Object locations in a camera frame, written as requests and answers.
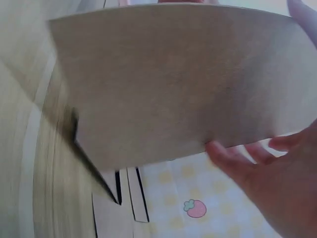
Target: strawberry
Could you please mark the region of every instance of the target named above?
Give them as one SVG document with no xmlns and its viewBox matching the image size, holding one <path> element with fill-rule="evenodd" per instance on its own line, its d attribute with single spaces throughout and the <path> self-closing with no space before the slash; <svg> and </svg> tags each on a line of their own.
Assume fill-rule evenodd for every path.
<svg viewBox="0 0 317 238">
<path fill-rule="evenodd" d="M 184 211 L 192 218 L 200 218 L 206 214 L 207 208 L 202 201 L 190 199 L 184 202 Z"/>
</svg>

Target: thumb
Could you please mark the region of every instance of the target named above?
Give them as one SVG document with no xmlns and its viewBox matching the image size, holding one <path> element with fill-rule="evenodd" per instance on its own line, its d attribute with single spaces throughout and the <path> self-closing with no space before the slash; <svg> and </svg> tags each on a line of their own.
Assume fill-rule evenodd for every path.
<svg viewBox="0 0 317 238">
<path fill-rule="evenodd" d="M 304 29 L 317 48 L 317 12 L 301 0 L 287 0 L 291 16 Z"/>
</svg>

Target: cardboard piece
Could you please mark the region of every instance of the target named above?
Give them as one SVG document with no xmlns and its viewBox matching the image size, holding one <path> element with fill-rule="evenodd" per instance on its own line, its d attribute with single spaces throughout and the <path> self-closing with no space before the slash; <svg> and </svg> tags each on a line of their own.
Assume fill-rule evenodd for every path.
<svg viewBox="0 0 317 238">
<path fill-rule="evenodd" d="M 120 178 L 118 176 L 118 172 L 116 171 L 107 171 L 101 172 L 101 176 L 105 180 L 106 184 L 110 192 L 112 193 L 113 197 L 115 198 L 115 202 L 120 204 L 121 203 L 121 191 L 118 190 L 120 188 Z"/>
<path fill-rule="evenodd" d="M 137 222 L 149 222 L 146 210 L 146 202 L 141 188 L 141 178 L 139 178 L 136 168 L 127 168 L 131 204 L 134 220 Z"/>
<path fill-rule="evenodd" d="M 100 170 L 196 154 L 211 139 L 251 143 L 317 117 L 317 52 L 289 17 L 181 3 L 50 26 L 77 141 Z"/>
<path fill-rule="evenodd" d="M 93 194 L 93 206 L 98 238 L 133 238 L 133 219 L 126 207 L 97 194 Z"/>
</svg>

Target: black line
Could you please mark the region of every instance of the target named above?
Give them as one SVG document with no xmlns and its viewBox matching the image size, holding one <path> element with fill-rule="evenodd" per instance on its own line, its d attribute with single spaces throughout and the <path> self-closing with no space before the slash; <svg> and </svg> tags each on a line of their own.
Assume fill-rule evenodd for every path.
<svg viewBox="0 0 317 238">
<path fill-rule="evenodd" d="M 115 186 L 117 189 L 117 196 L 118 196 L 118 204 L 122 204 L 122 193 L 121 193 L 121 180 L 120 180 L 120 172 L 115 172 Z"/>
<path fill-rule="evenodd" d="M 95 208 L 94 208 L 94 202 L 93 202 L 93 194 L 91 194 L 91 203 L 93 204 L 93 215 L 94 215 L 95 234 L 96 234 L 96 238 L 98 238 L 97 224 L 96 224 L 96 218 L 95 218 Z"/>
<path fill-rule="evenodd" d="M 138 167 L 135 167 L 135 169 L 136 169 L 137 175 L 138 175 L 138 180 L 139 180 L 139 184 L 140 184 L 140 188 L 141 188 L 141 193 L 142 193 L 142 198 L 143 198 L 143 203 L 144 203 L 145 212 L 146 212 L 146 214 L 147 214 L 148 222 L 150 222 L 149 214 L 148 214 L 148 208 L 147 208 L 147 203 L 146 203 L 146 201 L 145 201 L 145 196 L 144 196 L 144 191 L 143 191 L 143 186 L 142 186 L 142 181 L 141 181 L 141 176 L 140 176 L 139 168 L 138 168 Z"/>
<path fill-rule="evenodd" d="M 131 207 L 132 207 L 133 217 L 134 217 L 134 220 L 135 220 L 135 214 L 134 214 L 134 207 L 133 207 L 132 196 L 131 196 L 131 188 L 130 188 L 130 179 L 129 179 L 128 169 L 127 169 L 127 178 L 128 178 L 129 192 L 130 192 Z"/>
</svg>

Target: patterned tablecloth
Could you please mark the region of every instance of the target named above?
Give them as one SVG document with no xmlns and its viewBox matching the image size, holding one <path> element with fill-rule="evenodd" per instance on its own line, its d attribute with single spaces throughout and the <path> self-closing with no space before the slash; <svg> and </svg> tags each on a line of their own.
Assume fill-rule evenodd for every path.
<svg viewBox="0 0 317 238">
<path fill-rule="evenodd" d="M 140 168 L 153 238 L 274 238 L 241 189 L 205 153 Z"/>
</svg>

